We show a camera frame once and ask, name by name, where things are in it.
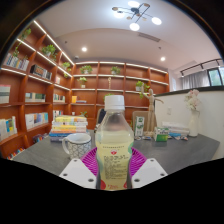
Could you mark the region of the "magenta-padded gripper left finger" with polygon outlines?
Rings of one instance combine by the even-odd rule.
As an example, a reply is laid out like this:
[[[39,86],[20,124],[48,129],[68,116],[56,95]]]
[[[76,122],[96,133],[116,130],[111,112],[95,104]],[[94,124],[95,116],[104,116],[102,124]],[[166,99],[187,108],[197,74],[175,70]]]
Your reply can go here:
[[[78,186],[95,189],[98,175],[96,150],[97,148],[93,148],[80,159],[72,159],[60,177]]]

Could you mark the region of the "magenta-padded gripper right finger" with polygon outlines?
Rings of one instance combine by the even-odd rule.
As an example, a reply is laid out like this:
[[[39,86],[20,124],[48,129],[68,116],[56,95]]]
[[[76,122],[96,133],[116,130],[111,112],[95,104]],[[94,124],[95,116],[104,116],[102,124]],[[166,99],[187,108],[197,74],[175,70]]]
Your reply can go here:
[[[128,188],[141,188],[167,176],[155,158],[147,159],[139,150],[132,148],[129,162]]]

